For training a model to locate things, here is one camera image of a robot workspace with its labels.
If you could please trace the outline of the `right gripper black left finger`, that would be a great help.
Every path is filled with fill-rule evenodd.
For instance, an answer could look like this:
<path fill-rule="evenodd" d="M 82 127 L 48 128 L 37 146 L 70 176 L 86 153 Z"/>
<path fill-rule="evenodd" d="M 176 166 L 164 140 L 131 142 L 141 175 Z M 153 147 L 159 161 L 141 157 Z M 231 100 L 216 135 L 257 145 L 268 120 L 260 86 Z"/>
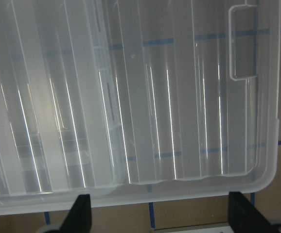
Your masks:
<path fill-rule="evenodd" d="M 92 228 L 90 194 L 81 194 L 59 228 L 60 233 L 89 233 Z"/>

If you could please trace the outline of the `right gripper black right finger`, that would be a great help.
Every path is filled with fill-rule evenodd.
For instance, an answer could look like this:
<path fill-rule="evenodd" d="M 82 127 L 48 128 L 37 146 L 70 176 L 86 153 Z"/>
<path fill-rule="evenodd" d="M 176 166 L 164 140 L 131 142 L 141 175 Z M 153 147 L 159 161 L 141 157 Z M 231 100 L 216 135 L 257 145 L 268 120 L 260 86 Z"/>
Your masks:
<path fill-rule="evenodd" d="M 229 192 L 228 223 L 234 233 L 272 233 L 268 220 L 241 192 Z"/>

